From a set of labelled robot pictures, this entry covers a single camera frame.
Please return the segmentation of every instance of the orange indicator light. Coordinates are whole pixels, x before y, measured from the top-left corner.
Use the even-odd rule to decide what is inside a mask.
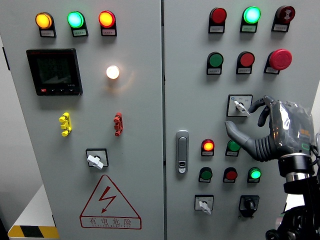
[[[115,24],[116,18],[111,11],[102,11],[99,14],[99,23],[104,28],[110,28]]]
[[[206,142],[203,146],[203,149],[206,151],[211,151],[214,148],[214,144],[212,142]]]
[[[211,139],[206,139],[202,142],[202,148],[204,151],[212,151],[215,148],[215,143]]]
[[[52,17],[47,12],[39,12],[35,16],[35,23],[41,29],[48,29],[52,25]]]

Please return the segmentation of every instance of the power meter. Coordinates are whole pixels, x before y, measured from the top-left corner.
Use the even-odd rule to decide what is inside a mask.
[[[78,96],[83,93],[74,48],[26,51],[38,96]]]

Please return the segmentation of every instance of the switch plate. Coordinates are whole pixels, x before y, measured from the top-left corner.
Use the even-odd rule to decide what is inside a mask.
[[[235,105],[235,101],[242,104],[245,109],[249,109],[252,104],[253,96],[251,94],[233,94],[228,96],[228,105],[226,109],[227,117],[246,117],[246,115],[240,112]]]
[[[103,163],[103,167],[108,167],[109,166],[109,161],[108,161],[108,154],[107,154],[107,149],[106,148],[87,148],[85,150],[86,157],[88,158],[89,155],[95,157],[99,156],[100,157],[100,162]],[[89,167],[93,167],[92,163],[88,162]]]
[[[194,210],[202,211],[199,201],[206,202],[208,208],[212,211],[214,209],[214,196],[213,195],[194,195]]]

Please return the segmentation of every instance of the electrical hazard triangle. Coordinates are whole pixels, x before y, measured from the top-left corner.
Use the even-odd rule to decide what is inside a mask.
[[[81,215],[82,228],[140,230],[139,214],[107,175],[102,175]]]

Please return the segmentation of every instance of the gray metal panel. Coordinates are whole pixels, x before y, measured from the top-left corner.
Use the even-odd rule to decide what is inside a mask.
[[[102,37],[98,15],[115,14],[117,37]],[[49,12],[57,38],[41,38],[35,24]],[[67,15],[84,14],[88,37],[72,37]],[[161,2],[12,0],[0,8],[0,32],[60,238],[140,240],[164,238]],[[83,95],[39,97],[27,49],[75,48]],[[116,65],[111,81],[106,69]],[[59,117],[73,130],[61,136]],[[115,137],[113,118],[124,131]],[[109,167],[88,167],[87,148],[107,148]],[[102,175],[108,175],[142,219],[142,230],[81,228],[80,214]],[[114,200],[109,208],[122,210]]]
[[[257,5],[261,19],[257,33],[239,33],[244,9]],[[276,10],[293,6],[296,16],[288,33],[271,32]],[[225,8],[224,34],[208,34],[209,14]],[[317,1],[297,0],[202,0],[164,1],[165,104],[166,104],[166,193],[168,239],[264,239],[275,228],[283,211],[285,179],[279,176],[276,160],[261,163],[243,149],[239,157],[225,157],[230,140],[224,121],[234,121],[239,129],[254,138],[269,134],[266,124],[257,127],[259,113],[249,119],[226,118],[228,95],[252,94],[253,101],[270,95],[311,108],[319,83],[320,29]],[[279,75],[263,74],[268,55],[277,49],[291,51],[293,61]],[[243,51],[255,55],[251,75],[236,75],[237,57]],[[207,76],[206,61],[212,52],[224,57],[222,75]],[[189,132],[188,173],[175,170],[175,134]],[[213,139],[214,157],[201,157],[201,143]],[[199,183],[202,167],[213,172],[211,183]],[[235,167],[238,178],[223,183],[224,170]],[[247,183],[248,170],[262,170],[260,183]],[[194,211],[194,196],[213,194],[212,215]],[[238,218],[241,195],[259,195],[254,218]]]

